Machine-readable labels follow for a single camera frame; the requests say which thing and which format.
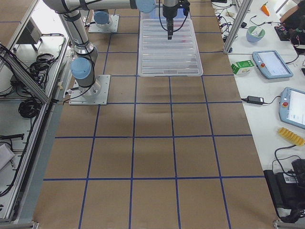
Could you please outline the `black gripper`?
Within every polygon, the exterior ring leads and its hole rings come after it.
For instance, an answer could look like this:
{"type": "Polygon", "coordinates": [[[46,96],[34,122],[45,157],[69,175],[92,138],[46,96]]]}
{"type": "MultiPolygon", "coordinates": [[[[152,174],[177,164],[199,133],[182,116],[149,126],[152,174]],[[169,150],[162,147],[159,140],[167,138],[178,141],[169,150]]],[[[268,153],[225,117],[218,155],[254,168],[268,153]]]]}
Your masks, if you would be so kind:
{"type": "Polygon", "coordinates": [[[167,19],[167,38],[173,36],[173,19],[177,16],[178,9],[183,9],[185,17],[190,11],[190,2],[188,0],[163,0],[163,16],[167,19]]]}

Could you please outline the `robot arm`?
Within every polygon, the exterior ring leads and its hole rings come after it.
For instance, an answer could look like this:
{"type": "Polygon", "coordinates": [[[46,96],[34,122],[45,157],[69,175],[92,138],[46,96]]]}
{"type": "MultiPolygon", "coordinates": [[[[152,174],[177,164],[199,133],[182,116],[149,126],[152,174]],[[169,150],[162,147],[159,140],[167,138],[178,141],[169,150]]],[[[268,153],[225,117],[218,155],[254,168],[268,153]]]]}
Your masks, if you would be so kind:
{"type": "MultiPolygon", "coordinates": [[[[135,6],[141,12],[149,13],[155,8],[154,0],[135,0],[135,6]]],[[[189,11],[190,3],[188,0],[164,0],[162,5],[163,16],[166,18],[166,28],[164,28],[161,21],[161,1],[158,3],[158,14],[161,27],[167,31],[167,39],[171,40],[173,33],[179,31],[183,27],[189,11]],[[185,19],[182,25],[178,29],[174,29],[174,18],[177,16],[178,10],[182,9],[185,19]]],[[[110,23],[110,16],[107,10],[98,10],[93,14],[93,18],[96,24],[106,25],[110,23]]]]}
{"type": "Polygon", "coordinates": [[[77,55],[70,65],[71,73],[78,83],[80,95],[85,97],[95,96],[100,86],[94,72],[98,52],[87,36],[80,9],[102,12],[108,9],[133,9],[149,13],[155,8],[154,0],[45,0],[44,3],[66,23],[66,32],[77,55]]]}

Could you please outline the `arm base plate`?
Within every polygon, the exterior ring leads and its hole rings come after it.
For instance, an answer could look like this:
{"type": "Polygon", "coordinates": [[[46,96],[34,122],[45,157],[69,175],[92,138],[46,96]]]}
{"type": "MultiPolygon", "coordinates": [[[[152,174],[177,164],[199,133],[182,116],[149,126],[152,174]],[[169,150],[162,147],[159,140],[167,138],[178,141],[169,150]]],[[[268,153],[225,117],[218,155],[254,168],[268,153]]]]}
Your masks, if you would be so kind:
{"type": "Polygon", "coordinates": [[[74,80],[74,86],[78,87],[78,89],[72,91],[72,99],[68,101],[69,105],[106,105],[108,102],[110,80],[110,75],[98,75],[96,76],[95,83],[88,91],[85,88],[79,87],[77,81],[74,80]]]}
{"type": "Polygon", "coordinates": [[[91,19],[89,25],[89,33],[117,33],[119,25],[119,15],[109,15],[109,21],[105,24],[96,23],[95,19],[91,19]]]}

